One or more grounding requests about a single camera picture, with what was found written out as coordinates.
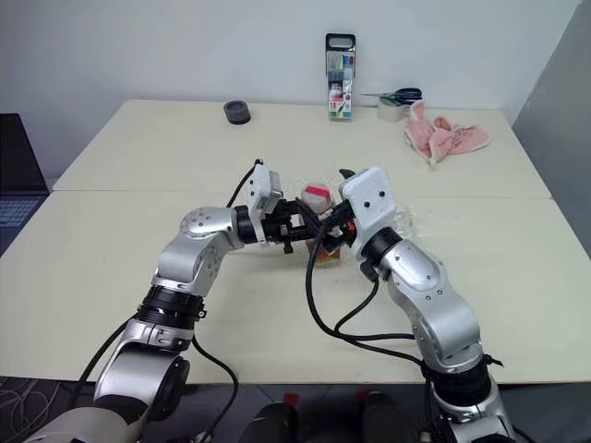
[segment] electrical wire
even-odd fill
[[[242,186],[244,186],[244,183],[247,182],[248,178],[252,175],[252,173],[255,172],[255,168],[257,167],[257,164],[262,164],[262,161],[259,159],[256,159],[255,164],[252,166],[252,168],[250,168],[248,170],[248,172],[245,174],[245,176],[242,177],[242,180],[240,180],[240,182],[238,183],[238,186],[236,187],[234,194],[232,194],[232,196],[230,197],[228,204],[225,205],[227,208],[232,208],[232,205],[234,205],[234,201],[236,200],[236,197],[238,197],[238,193],[240,192],[240,189],[242,189]]]
[[[22,437],[23,435],[25,435],[27,432],[34,432],[35,430],[39,429],[41,426],[43,426],[45,424],[45,421],[47,420],[47,416],[49,415],[49,410],[51,409],[52,405],[54,404],[54,400],[55,397],[57,396],[57,391],[59,391],[59,385],[60,383],[57,383],[57,386],[54,389],[54,393],[52,394],[51,398],[49,399],[49,401],[45,404],[44,408],[37,414],[37,416],[35,418],[33,418],[32,420],[28,420],[28,424],[26,427],[22,428],[21,430],[19,430],[14,436],[12,436],[11,438],[9,438],[7,441],[5,441],[4,443],[11,443],[12,441],[14,441],[16,438],[18,437]],[[40,419],[42,419],[37,425],[33,426],[33,424],[37,421],[39,421]]]
[[[515,431],[515,433],[522,437],[527,443],[536,443],[536,441],[531,438],[524,430],[520,429],[519,427],[513,425],[513,431]]]
[[[378,293],[378,289],[379,288],[380,288],[380,281],[376,280],[373,283],[373,288],[371,289],[371,292],[366,297],[366,299],[363,300],[357,307],[355,307],[346,316],[344,316],[343,318],[341,318],[336,323],[336,325],[334,325],[334,330],[336,332],[340,332],[340,329],[341,329],[341,327],[343,326],[344,323],[346,323],[351,318],[353,318],[354,316],[356,316],[357,314],[359,314],[363,309],[365,309],[365,307],[367,305],[369,305],[371,303],[371,301],[375,298],[376,294]],[[402,339],[402,340],[414,340],[415,339],[415,336],[413,334],[404,334],[404,333],[376,334],[376,335],[361,335],[361,336],[357,336],[357,341],[375,341],[375,340],[389,340],[389,339],[395,339],[395,340],[400,340],[400,339]]]
[[[378,334],[378,335],[374,335],[374,336],[356,336],[356,335],[350,335],[350,334],[343,334],[342,332],[338,332],[336,330],[329,328],[322,321],[322,318],[320,317],[320,314],[318,313],[318,309],[316,308],[316,303],[314,302],[314,294],[312,292],[312,273],[314,271],[314,265],[316,264],[316,259],[318,257],[318,253],[320,251],[320,244],[322,241],[322,237],[324,236],[324,234],[326,234],[326,229],[327,229],[326,224],[323,223],[320,228],[319,235],[316,237],[316,240],[314,242],[314,248],[312,250],[312,253],[309,256],[308,265],[306,266],[306,299],[308,301],[309,311],[312,314],[312,318],[314,319],[314,321],[316,322],[318,327],[324,333],[326,333],[332,337],[335,337],[337,339],[341,339],[343,341],[346,341],[358,348],[365,349],[367,351],[373,351],[375,353],[383,353],[383,354],[386,354],[386,355],[389,355],[392,357],[402,358],[404,360],[408,360],[410,362],[415,363],[416,365],[421,366],[421,361],[418,358],[416,358],[413,355],[410,355],[408,353],[400,353],[397,351],[392,351],[389,349],[384,349],[384,348],[380,348],[377,346],[371,346],[371,345],[359,342],[359,338],[361,338],[361,340],[364,340],[364,339],[366,340],[367,337],[372,337],[372,339],[374,337],[380,337],[380,338],[376,338],[375,340],[384,340],[382,337],[387,336],[388,334]]]
[[[225,404],[225,406],[220,411],[220,413],[217,415],[217,417],[215,417],[215,420],[213,420],[213,423],[211,423],[209,429],[205,432],[205,434],[199,440],[199,443],[205,443],[205,441],[207,441],[207,438],[209,436],[213,435],[213,431],[215,430],[216,426],[222,421],[223,417],[226,415],[226,413],[228,412],[228,410],[232,406],[232,403],[234,403],[234,400],[236,398],[236,394],[238,393],[238,378],[236,377],[234,371],[230,368],[230,366],[228,366],[226,363],[222,362],[221,360],[215,358],[213,355],[211,355],[210,353],[205,351],[199,345],[195,336],[193,336],[191,343],[193,344],[193,347],[197,350],[198,353],[203,355],[210,362],[215,363],[217,366],[219,366],[225,372],[227,372],[228,375],[230,376],[230,378],[232,379],[232,395],[230,396],[230,399]]]
[[[357,314],[359,314],[363,309],[365,309],[365,307],[367,305],[369,305],[371,303],[371,301],[375,298],[376,294],[378,293],[378,289],[379,288],[380,288],[380,281],[379,280],[376,280],[373,283],[373,288],[371,288],[371,292],[366,297],[366,299],[363,302],[361,302],[356,308],[354,308],[351,312],[349,312],[346,316],[344,316],[343,318],[341,318],[336,323],[336,325],[334,325],[334,330],[336,330],[337,332],[340,332],[339,329],[341,328],[341,326],[343,324],[345,324],[347,321],[349,321],[351,318],[353,318],[354,316],[356,316]]]
[[[82,392],[82,388],[84,388],[84,384],[86,383],[86,381],[89,378],[90,372],[92,372],[92,369],[94,369],[94,367],[99,362],[99,360],[101,359],[103,354],[106,352],[106,350],[109,349],[109,346],[111,346],[111,343],[113,343],[113,341],[115,341],[115,339],[117,337],[119,337],[121,332],[123,332],[123,330],[126,328],[127,322],[129,320],[131,320],[134,316],[135,316],[135,314],[133,316],[131,316],[130,318],[128,318],[123,323],[121,323],[121,325],[119,325],[119,327],[109,336],[109,338],[104,341],[103,345],[99,348],[99,350],[95,353],[95,355],[89,361],[86,368],[84,369],[84,372],[82,372],[82,375],[80,376],[80,378],[76,382],[76,385],[73,388],[72,395],[70,396],[70,400],[67,404],[67,409],[73,409],[76,407],[76,401],[78,400],[80,392]]]

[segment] plastic container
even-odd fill
[[[322,183],[311,183],[306,185],[301,192],[301,198],[310,208],[318,215],[320,220],[326,218],[328,212],[334,206],[334,201],[331,197],[331,191],[329,188]],[[314,240],[307,240],[306,246],[308,252],[311,254],[314,250]],[[341,258],[341,250],[337,249],[332,254],[329,254],[322,246],[316,257],[316,264],[318,266],[325,265],[338,261]]]

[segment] pink towel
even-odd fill
[[[431,168],[448,154],[479,150],[491,141],[488,132],[479,126],[452,126],[444,117],[437,117],[431,123],[424,118],[424,112],[425,103],[422,100],[411,105],[404,134]]]

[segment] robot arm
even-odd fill
[[[482,350],[476,316],[450,285],[443,262],[396,234],[390,189],[386,173],[378,168],[342,184],[343,200],[355,214],[352,250],[381,272],[392,300],[410,319],[423,373],[449,420],[452,441],[514,438],[498,387],[488,374],[489,357]]]
[[[145,424],[174,412],[189,370],[180,354],[193,338],[195,322],[206,315],[204,298],[224,256],[267,237],[286,247],[309,238],[305,229],[291,225],[296,207],[281,200],[276,173],[258,164],[248,195],[248,207],[201,208],[185,216],[99,377],[93,406],[60,415],[27,442],[132,443]]]

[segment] black cable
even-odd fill
[[[346,316],[344,316],[343,318],[341,318],[336,325],[334,325],[334,330],[336,330],[337,332],[339,332],[339,329],[341,328],[341,326],[343,324],[345,324],[347,321],[349,321],[351,318],[353,318],[354,316],[356,316],[357,314],[359,314],[363,309],[365,309],[365,307],[367,305],[369,305],[371,303],[371,301],[375,298],[376,294],[378,293],[378,289],[380,288],[380,281],[376,280],[373,283],[373,288],[371,288],[371,292],[369,293],[369,295],[367,296],[367,298],[361,302],[355,309],[353,309],[351,312],[349,312]]]
[[[207,351],[205,351],[199,345],[199,343],[197,342],[197,339],[195,338],[195,336],[193,336],[193,340],[191,340],[191,343],[193,343],[193,347],[197,350],[198,353],[200,353],[201,355],[203,355],[210,362],[215,363],[217,366],[219,366],[225,372],[227,372],[228,375],[230,376],[230,378],[232,379],[232,395],[230,396],[230,399],[228,400],[228,402],[223,407],[222,411],[218,414],[217,417],[215,417],[215,420],[213,420],[213,423],[210,425],[210,428],[205,432],[205,434],[203,435],[203,437],[201,437],[201,439],[199,440],[199,443],[204,443],[207,440],[207,437],[208,436],[213,435],[213,431],[215,430],[215,427],[220,423],[220,421],[223,419],[223,417],[225,416],[225,414],[228,412],[228,410],[232,406],[232,403],[234,403],[234,400],[236,398],[236,394],[238,393],[238,378],[236,377],[234,371],[232,369],[230,369],[230,366],[228,366],[224,362],[218,360],[213,355],[211,355],[210,353],[208,353]]]
[[[353,318],[357,314],[359,314],[367,305],[369,305],[371,303],[371,301],[375,298],[376,294],[378,293],[379,288],[380,288],[380,281],[376,280],[373,283],[373,288],[371,289],[371,292],[366,297],[366,299],[363,302],[361,302],[355,309],[353,309],[351,312],[349,312],[346,316],[341,318],[336,323],[336,325],[334,325],[335,332],[342,333],[340,331],[340,329],[343,326],[343,324],[346,323],[347,321],[349,321],[351,318]],[[374,335],[349,335],[349,334],[343,334],[343,335],[348,336],[350,338],[356,337],[355,339],[352,339],[352,340],[356,340],[356,341],[414,340],[415,339],[415,336],[413,334],[405,334],[405,333],[399,333],[399,332],[395,332],[392,334],[374,334]]]
[[[259,159],[256,159],[255,164],[252,166],[252,168],[250,168],[248,170],[248,172],[246,173],[246,175],[244,177],[242,177],[242,180],[240,180],[240,183],[238,183],[238,186],[236,187],[234,194],[232,194],[232,196],[230,197],[230,201],[228,201],[228,204],[225,205],[227,208],[232,208],[232,205],[234,205],[234,200],[236,200],[236,197],[238,197],[238,193],[240,192],[240,189],[242,189],[242,186],[244,186],[244,183],[247,182],[248,178],[252,175],[252,173],[255,172],[255,168],[257,167],[257,164],[262,164],[262,161]]]
[[[70,396],[70,400],[69,400],[69,402],[67,404],[67,409],[74,409],[76,407],[76,401],[78,400],[78,397],[80,395],[80,392],[82,391],[82,388],[84,388],[84,385],[86,383],[86,380],[88,380],[88,378],[89,378],[90,372],[92,372],[92,369],[94,369],[94,367],[99,362],[99,360],[101,360],[101,357],[103,356],[103,354],[105,353],[105,351],[107,349],[109,349],[109,346],[111,346],[111,343],[113,343],[113,341],[115,341],[115,339],[117,337],[119,337],[119,335],[121,334],[121,332],[123,332],[123,330],[126,328],[127,322],[131,318],[133,318],[134,316],[135,315],[131,316],[126,321],[124,321],[119,326],[119,328],[117,328],[115,330],[115,332],[113,332],[109,336],[109,338],[104,341],[103,345],[99,348],[99,350],[96,352],[96,354],[92,357],[92,359],[90,360],[90,362],[87,364],[86,368],[84,369],[84,372],[82,373],[82,375],[80,376],[80,378],[76,382],[76,385],[72,389],[73,392],[72,392],[72,395]]]
[[[318,327],[322,329],[324,333],[337,339],[344,340],[358,348],[373,351],[376,353],[384,353],[392,357],[403,358],[404,360],[411,361],[416,365],[421,366],[421,361],[408,353],[400,353],[397,351],[391,351],[389,349],[383,349],[377,346],[371,346],[368,344],[358,342],[359,340],[385,340],[386,338],[390,338],[389,336],[392,336],[393,334],[377,334],[373,336],[356,336],[350,334],[343,334],[342,332],[338,332],[329,328],[322,321],[322,318],[320,318],[320,314],[318,313],[318,309],[316,308],[316,304],[314,302],[314,295],[312,292],[312,273],[314,271],[314,265],[316,264],[316,259],[320,250],[320,243],[324,234],[326,234],[326,225],[322,224],[322,227],[320,228],[320,233],[316,237],[316,241],[314,242],[314,249],[312,250],[312,253],[310,254],[310,257],[308,259],[308,265],[306,266],[306,298],[308,300],[308,308],[310,310],[310,313],[312,314],[312,318],[314,319]]]
[[[521,436],[527,443],[536,443],[533,438],[531,438],[526,432],[515,425],[513,425],[513,431],[515,431],[517,435]]]

